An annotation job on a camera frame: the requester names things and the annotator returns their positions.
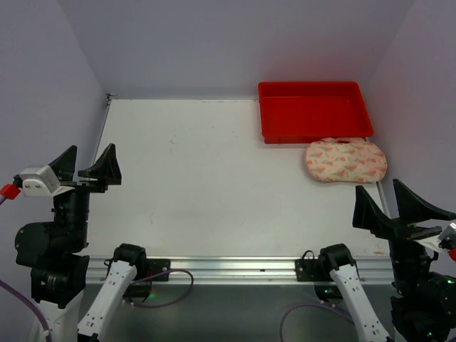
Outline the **floral laundry bag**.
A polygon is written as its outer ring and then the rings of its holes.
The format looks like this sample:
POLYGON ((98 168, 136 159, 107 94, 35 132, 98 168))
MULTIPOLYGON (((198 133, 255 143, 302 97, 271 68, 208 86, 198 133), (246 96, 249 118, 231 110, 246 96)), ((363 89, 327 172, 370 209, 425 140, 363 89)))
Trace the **floral laundry bag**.
POLYGON ((384 152, 363 138, 324 138, 310 143, 305 166, 320 182, 380 182, 387 170, 384 152))

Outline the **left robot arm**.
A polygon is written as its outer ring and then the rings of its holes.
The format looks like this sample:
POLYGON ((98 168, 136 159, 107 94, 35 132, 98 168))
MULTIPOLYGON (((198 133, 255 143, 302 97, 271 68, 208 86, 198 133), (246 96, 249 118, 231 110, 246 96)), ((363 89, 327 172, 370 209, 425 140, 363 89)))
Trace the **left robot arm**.
POLYGON ((15 177, 25 196, 53 200, 53 219, 24 225, 14 242, 16 263, 31 270, 33 308, 47 341, 103 341, 123 294, 147 266, 144 248, 121 244, 94 302, 78 317, 90 261, 80 254, 88 246, 90 195, 120 185, 122 175, 112 143, 85 170, 75 170, 76 157, 72 145, 50 164, 15 177))

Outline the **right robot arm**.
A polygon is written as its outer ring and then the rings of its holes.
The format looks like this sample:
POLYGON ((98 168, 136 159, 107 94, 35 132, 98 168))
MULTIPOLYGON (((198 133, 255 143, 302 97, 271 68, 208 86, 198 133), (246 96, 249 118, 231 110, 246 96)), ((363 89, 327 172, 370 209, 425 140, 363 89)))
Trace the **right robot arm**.
MULTIPOLYGON (((352 225, 388 242, 398 293, 390 299, 396 340, 446 341, 455 328, 455 278, 430 266, 443 254, 455 259, 455 213, 430 204, 398 179, 393 187, 399 216, 390 219, 364 186, 356 186, 352 225)), ((392 341, 361 286, 348 247, 323 248, 318 262, 341 292, 359 341, 392 341)))

